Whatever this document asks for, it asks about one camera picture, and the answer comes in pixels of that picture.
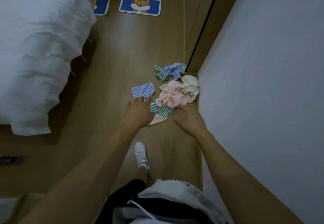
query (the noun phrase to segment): forearm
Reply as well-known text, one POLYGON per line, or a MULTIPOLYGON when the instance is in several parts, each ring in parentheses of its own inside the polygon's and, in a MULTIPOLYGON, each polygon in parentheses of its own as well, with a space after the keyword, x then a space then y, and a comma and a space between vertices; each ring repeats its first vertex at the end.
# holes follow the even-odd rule
POLYGON ((196 140, 235 223, 302 223, 235 161, 210 132, 201 133, 196 140))
POLYGON ((51 189, 21 223, 93 223, 138 130, 122 124, 106 143, 51 189))

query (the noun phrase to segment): white bedsheet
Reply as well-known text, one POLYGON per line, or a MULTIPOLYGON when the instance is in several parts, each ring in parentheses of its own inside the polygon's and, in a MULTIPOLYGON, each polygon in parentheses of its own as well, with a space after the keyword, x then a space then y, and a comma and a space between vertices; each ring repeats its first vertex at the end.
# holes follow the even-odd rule
POLYGON ((92 0, 0 0, 0 124, 50 133, 47 113, 95 21, 92 0))

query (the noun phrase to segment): white sneaker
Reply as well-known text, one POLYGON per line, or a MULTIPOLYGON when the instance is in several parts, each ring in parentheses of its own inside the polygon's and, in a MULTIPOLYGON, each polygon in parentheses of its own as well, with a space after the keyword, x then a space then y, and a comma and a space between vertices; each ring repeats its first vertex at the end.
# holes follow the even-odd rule
POLYGON ((150 172, 150 164, 148 163, 147 157, 146 157, 146 148, 145 145, 142 142, 136 142, 134 146, 134 153, 137 160, 138 167, 145 167, 146 173, 150 172))

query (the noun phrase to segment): shorts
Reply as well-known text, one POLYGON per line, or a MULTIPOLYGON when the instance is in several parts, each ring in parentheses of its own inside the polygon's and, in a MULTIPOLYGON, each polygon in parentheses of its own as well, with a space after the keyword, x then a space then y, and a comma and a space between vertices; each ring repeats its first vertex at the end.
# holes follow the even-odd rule
POLYGON ((95 224, 110 224, 112 223, 112 214, 114 208, 119 207, 137 207, 134 204, 127 204, 129 200, 134 200, 146 211, 162 217, 166 220, 172 219, 188 219, 198 220, 200 223, 212 224, 210 219, 201 210, 194 209, 186 204, 166 200, 163 198, 138 198, 137 195, 147 189, 147 185, 142 180, 132 180, 122 188, 111 194, 105 202, 101 213, 95 224))

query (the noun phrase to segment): sock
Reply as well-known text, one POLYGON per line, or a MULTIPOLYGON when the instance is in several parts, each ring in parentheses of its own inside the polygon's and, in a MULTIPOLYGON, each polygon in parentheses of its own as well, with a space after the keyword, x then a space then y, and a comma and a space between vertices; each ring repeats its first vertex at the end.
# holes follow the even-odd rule
POLYGON ((146 162, 141 162, 138 167, 144 167, 146 169, 146 172, 148 171, 148 164, 146 162))

